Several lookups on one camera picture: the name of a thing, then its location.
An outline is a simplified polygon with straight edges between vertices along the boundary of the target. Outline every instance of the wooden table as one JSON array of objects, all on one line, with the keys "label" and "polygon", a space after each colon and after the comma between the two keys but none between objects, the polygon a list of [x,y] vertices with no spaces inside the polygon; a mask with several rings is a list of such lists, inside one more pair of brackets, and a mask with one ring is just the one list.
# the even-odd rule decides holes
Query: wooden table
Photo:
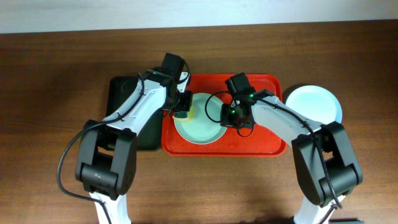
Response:
[{"label": "wooden table", "polygon": [[[334,218],[398,221],[398,21],[0,35],[1,223],[97,223],[93,203],[61,193],[59,157],[88,119],[105,114],[109,81],[160,65],[193,73],[271,73],[282,89],[320,85],[343,108],[364,182]],[[63,167],[74,177],[77,147]],[[128,193],[136,223],[250,223],[288,218],[303,194],[290,148],[276,158],[140,152]]]}]

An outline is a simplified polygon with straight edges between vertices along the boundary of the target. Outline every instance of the white wall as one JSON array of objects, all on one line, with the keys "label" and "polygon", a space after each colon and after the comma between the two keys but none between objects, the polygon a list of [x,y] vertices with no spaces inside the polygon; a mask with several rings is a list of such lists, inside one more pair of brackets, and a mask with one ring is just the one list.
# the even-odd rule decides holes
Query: white wall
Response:
[{"label": "white wall", "polygon": [[398,0],[0,0],[0,33],[397,18]]}]

